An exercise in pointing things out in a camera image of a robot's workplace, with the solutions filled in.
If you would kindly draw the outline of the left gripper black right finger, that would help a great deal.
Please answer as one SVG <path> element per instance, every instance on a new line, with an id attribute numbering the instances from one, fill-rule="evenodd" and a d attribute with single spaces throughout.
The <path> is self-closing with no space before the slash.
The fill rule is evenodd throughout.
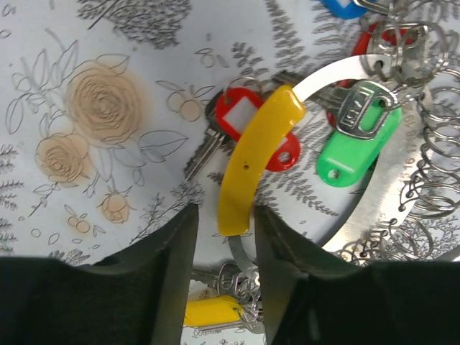
<path id="1" fill-rule="evenodd" d="M 268 344 L 457 344 L 459 264 L 343 261 L 254 210 Z"/>

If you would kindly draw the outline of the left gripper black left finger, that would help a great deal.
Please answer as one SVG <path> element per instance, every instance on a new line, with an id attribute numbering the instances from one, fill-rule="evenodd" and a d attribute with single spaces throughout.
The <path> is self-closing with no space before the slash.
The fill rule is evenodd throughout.
<path id="1" fill-rule="evenodd" d="M 199 212 L 95 264 L 1 259 L 3 344 L 179 344 Z"/>

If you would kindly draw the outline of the metal key organiser with rings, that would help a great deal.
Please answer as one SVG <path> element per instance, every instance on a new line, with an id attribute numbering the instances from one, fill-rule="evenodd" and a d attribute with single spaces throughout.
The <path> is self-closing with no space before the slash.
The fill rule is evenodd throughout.
<path id="1" fill-rule="evenodd" d="M 392 18 L 367 15 L 346 24 L 322 4 L 311 9 L 314 42 L 363 47 L 395 62 L 375 80 L 393 88 L 403 123 L 377 158 L 358 204 L 326 250 L 356 265 L 433 259 L 459 243 L 459 107 L 438 100 L 458 86 L 429 88 L 442 74 L 459 77 L 459 3 L 399 1 Z"/>

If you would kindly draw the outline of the blue key tag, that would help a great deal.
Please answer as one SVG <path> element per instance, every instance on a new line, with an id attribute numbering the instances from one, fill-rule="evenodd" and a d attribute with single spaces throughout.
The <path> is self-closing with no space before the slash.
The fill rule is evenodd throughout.
<path id="1" fill-rule="evenodd" d="M 356 19 L 367 13 L 366 8 L 353 1 L 321 0 L 321 3 L 339 19 Z"/>

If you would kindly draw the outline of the silver keys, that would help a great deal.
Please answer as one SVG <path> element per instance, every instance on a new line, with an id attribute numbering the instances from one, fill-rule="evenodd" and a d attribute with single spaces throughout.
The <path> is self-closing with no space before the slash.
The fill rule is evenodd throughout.
<path id="1" fill-rule="evenodd" d="M 184 178 L 191 181 L 204 168 L 226 139 L 226 135 L 207 128 L 203 142 L 187 162 L 183 172 Z"/>
<path id="2" fill-rule="evenodd" d="M 367 79 L 340 80 L 309 96 L 327 110 L 330 124 L 349 137 L 371 140 L 377 136 L 392 110 L 400 108 L 396 95 L 379 83 Z M 366 128 L 362 124 L 368 111 L 377 118 Z"/>

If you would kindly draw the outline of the silver loose keys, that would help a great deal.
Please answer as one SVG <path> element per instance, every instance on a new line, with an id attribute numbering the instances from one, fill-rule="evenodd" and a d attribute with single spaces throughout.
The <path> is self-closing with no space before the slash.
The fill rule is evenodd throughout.
<path id="1" fill-rule="evenodd" d="M 226 135 L 207 128 L 203 142 L 187 162 L 183 172 L 184 178 L 191 181 L 204 168 L 226 139 Z"/>

